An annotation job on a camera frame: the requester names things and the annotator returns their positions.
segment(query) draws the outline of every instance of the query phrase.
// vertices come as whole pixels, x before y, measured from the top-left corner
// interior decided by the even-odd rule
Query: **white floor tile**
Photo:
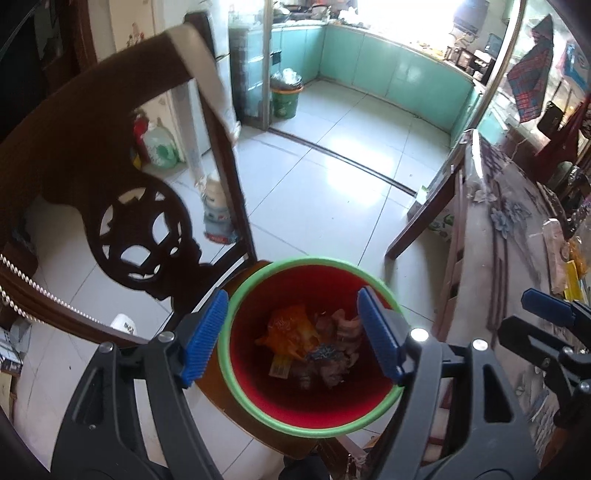
[[[205,395],[189,408],[213,463],[218,470],[225,472],[252,437],[220,412]]]
[[[260,480],[283,465],[283,455],[252,439],[223,473],[224,480]]]
[[[37,371],[35,385],[43,387],[60,421],[85,367],[70,336],[56,330]]]
[[[170,184],[183,173],[187,172],[187,164],[185,162],[178,162],[173,168],[159,168],[148,163],[142,166],[142,171]]]
[[[392,186],[388,192],[388,198],[405,208],[409,208],[414,203],[414,197],[408,193]]]
[[[411,128],[404,145],[404,154],[437,171],[449,155],[449,135],[422,120],[421,122],[417,129]],[[447,137],[445,142],[441,141],[442,134]]]
[[[384,201],[379,191],[343,182],[338,169],[303,160],[251,221],[310,255],[357,263]]]
[[[78,352],[78,355],[82,360],[82,363],[86,367],[86,365],[88,365],[88,362],[90,362],[92,356],[95,354],[96,349],[99,346],[98,343],[89,342],[88,340],[79,338],[76,335],[70,335],[70,340],[74,344],[76,352]]]
[[[424,328],[426,331],[431,333],[431,329],[433,328],[433,321],[425,318],[424,316],[413,312],[411,309],[406,308],[403,305],[400,305],[402,310],[402,314],[404,315],[404,319],[412,328]]]
[[[368,95],[338,125],[402,151],[412,121],[410,113]]]
[[[55,382],[54,388],[59,389],[58,382]],[[27,423],[21,438],[47,469],[51,466],[51,456],[60,425],[61,416],[58,416],[51,406],[45,385],[42,382],[33,383],[27,409]]]
[[[298,112],[338,122],[364,96],[356,90],[320,80],[304,87],[298,99]]]
[[[249,215],[299,161],[296,155],[254,140],[241,145],[238,176]]]
[[[285,150],[289,153],[293,153],[298,157],[303,157],[310,151],[310,147],[306,147],[298,142],[294,142],[293,140],[289,140],[289,138],[282,137],[280,135],[274,134],[272,132],[264,132],[262,130],[257,130],[256,128],[252,127],[243,127],[249,128],[249,132],[252,134],[250,137],[253,140],[257,140],[267,145],[271,145],[272,147],[277,147],[282,150]]]
[[[347,437],[353,440],[358,447],[364,448],[374,437],[376,437],[376,433],[362,429],[357,430],[357,432],[348,433]]]
[[[306,252],[285,243],[283,240],[265,232],[256,225],[251,225],[252,239],[255,242],[256,255],[260,260],[276,262],[286,258],[302,257]]]
[[[429,185],[436,174],[437,170],[403,153],[394,180],[417,192],[423,185]]]
[[[385,262],[386,250],[406,223],[406,210],[388,200],[359,266],[384,280],[398,304],[434,320],[449,246],[425,231],[394,262]]]
[[[26,214],[27,230],[51,293],[70,302],[96,265],[82,217],[74,207],[37,198]]]
[[[34,381],[35,372],[31,368],[31,364],[25,360],[22,363],[21,376],[18,377],[17,400],[14,403],[14,427],[21,436],[25,432],[27,410]]]
[[[318,142],[318,145],[355,160],[392,179],[402,156],[401,150],[396,150],[383,142],[359,134],[347,125],[340,124],[336,124]]]
[[[392,200],[387,200],[375,230],[365,249],[359,266],[367,273],[384,278],[384,255],[390,243],[406,226],[407,209]]]
[[[343,189],[360,190],[362,192],[374,190],[384,196],[388,195],[390,189],[388,183],[345,161],[323,154],[318,150],[311,150],[304,159],[327,168],[332,176],[338,178],[336,181],[342,185]]]
[[[410,126],[410,131],[424,134],[425,137],[427,137],[432,143],[449,147],[449,134],[421,118],[413,119],[413,122]]]
[[[151,339],[168,318],[158,301],[144,291],[131,290],[111,280],[96,267],[72,301],[72,306],[110,325],[119,313],[131,318],[137,335]]]
[[[365,430],[368,430],[369,432],[374,432],[377,434],[382,434],[384,432],[384,430],[386,429],[386,427],[388,426],[388,423],[390,423],[390,420],[392,420],[392,417],[394,416],[394,412],[396,412],[396,409],[398,408],[399,403],[400,403],[400,398],[392,407],[390,407],[390,409],[386,413],[384,413],[384,415],[382,415],[380,418],[378,418],[377,420],[375,420],[372,423],[370,423],[369,425],[367,425],[365,427]]]
[[[274,119],[272,126],[277,130],[316,143],[333,128],[335,122],[325,120],[319,116],[298,111],[294,118],[287,120]]]
[[[31,341],[25,359],[31,365],[34,374],[37,373],[41,360],[51,342],[56,328],[46,323],[34,322],[31,325]]]
[[[166,466],[166,460],[160,446],[156,425],[150,408],[150,399],[148,398],[148,388],[144,380],[135,380],[135,401],[138,406],[139,425],[142,431],[142,438],[148,458],[159,465]]]

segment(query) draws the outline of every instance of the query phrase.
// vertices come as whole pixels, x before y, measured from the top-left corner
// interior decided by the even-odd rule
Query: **green bucket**
[[[273,114],[277,118],[294,118],[297,110],[297,99],[304,88],[297,90],[274,90],[271,89],[273,101]]]
[[[384,377],[367,339],[342,383],[310,391],[299,390],[297,382],[270,377],[273,353],[255,345],[255,339],[267,331],[271,311],[304,303],[311,312],[343,308],[352,318],[357,292],[367,285],[385,306],[400,312],[383,282],[355,265],[330,258],[274,262],[236,290],[217,349],[224,380],[250,415],[289,435],[328,438],[362,429],[394,405],[402,388]]]

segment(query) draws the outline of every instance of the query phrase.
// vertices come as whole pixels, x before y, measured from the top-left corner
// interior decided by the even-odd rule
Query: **green rim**
[[[232,369],[232,362],[230,361],[230,331],[232,330],[234,316],[240,308],[242,301],[255,286],[270,276],[276,274],[277,272],[287,270],[288,268],[299,267],[301,265],[325,265],[327,267],[336,267],[350,272],[359,278],[363,278],[365,281],[367,281],[368,285],[376,290],[394,310],[402,313],[398,307],[398,303],[396,303],[396,300],[394,300],[392,293],[381,280],[372,277],[371,275],[348,262],[325,257],[292,258],[289,260],[273,262],[270,265],[267,265],[266,267],[263,267],[259,271],[255,272],[247,280],[245,280],[230,299],[228,315],[226,316],[226,320],[217,341],[220,369],[222,370],[222,375],[226,381],[226,384],[228,385],[228,388],[230,389],[230,392],[232,392],[232,395],[234,395],[234,397],[238,400],[238,403],[250,415],[268,427],[289,435],[306,438],[329,438],[345,435],[347,433],[360,430],[380,418],[398,400],[398,397],[402,393],[402,388],[394,386],[388,395],[386,395],[371,412],[364,415],[360,419],[352,421],[351,423],[347,423],[339,427],[331,427],[329,429],[306,429],[302,427],[294,427],[293,425],[276,420],[258,408],[242,391],[242,388],[238,384],[238,380],[236,380],[234,371]]]

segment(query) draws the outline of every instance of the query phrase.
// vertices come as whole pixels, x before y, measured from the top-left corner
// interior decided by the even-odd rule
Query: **hanging towel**
[[[538,118],[544,108],[548,74],[554,56],[554,24],[550,15],[531,29],[535,46],[508,72],[520,124]]]
[[[579,150],[579,129],[583,124],[590,102],[591,93],[588,93],[584,102],[579,105],[566,125],[536,154],[532,168],[533,180],[546,184],[559,163],[569,161],[576,165]]]

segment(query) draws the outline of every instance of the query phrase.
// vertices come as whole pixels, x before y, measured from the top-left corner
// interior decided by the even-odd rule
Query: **window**
[[[358,0],[359,15],[385,37],[445,51],[463,0]]]

